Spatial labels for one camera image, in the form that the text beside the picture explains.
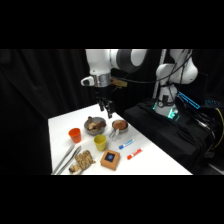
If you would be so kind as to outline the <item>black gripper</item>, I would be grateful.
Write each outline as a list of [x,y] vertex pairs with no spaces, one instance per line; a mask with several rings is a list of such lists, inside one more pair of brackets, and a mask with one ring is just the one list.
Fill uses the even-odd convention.
[[105,105],[103,100],[106,101],[106,110],[108,113],[108,118],[111,118],[115,112],[115,104],[109,99],[109,87],[96,87],[95,88],[96,99],[99,100],[100,110],[104,111]]

